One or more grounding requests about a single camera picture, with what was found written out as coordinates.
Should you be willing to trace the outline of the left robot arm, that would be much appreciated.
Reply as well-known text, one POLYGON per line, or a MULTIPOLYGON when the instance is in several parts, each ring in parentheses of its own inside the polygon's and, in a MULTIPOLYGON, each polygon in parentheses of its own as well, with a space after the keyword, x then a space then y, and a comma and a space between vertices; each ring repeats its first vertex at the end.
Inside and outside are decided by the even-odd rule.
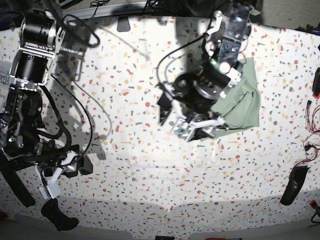
POLYGON ((216 139, 259 125, 261 97, 253 59, 239 59, 252 31, 250 17, 262 11, 261 0, 221 0, 212 5, 210 23, 198 38, 199 66, 159 82, 159 124, 171 113, 172 133, 186 142, 216 139))

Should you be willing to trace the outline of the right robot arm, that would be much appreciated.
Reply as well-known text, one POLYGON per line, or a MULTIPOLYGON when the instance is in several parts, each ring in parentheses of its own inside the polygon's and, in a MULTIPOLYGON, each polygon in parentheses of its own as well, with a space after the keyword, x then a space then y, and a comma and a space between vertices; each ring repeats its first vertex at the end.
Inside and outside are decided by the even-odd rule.
POLYGON ((42 97, 54 104, 46 82, 64 32, 53 19, 26 13, 19 37, 20 46, 9 72, 15 82, 9 87, 0 118, 0 158, 5 163, 35 165, 39 176, 52 170, 49 179, 42 179, 40 191, 45 199, 54 199, 60 194, 57 181, 61 175, 74 177, 93 170, 79 146, 72 143, 57 108, 58 132, 43 131, 42 97))

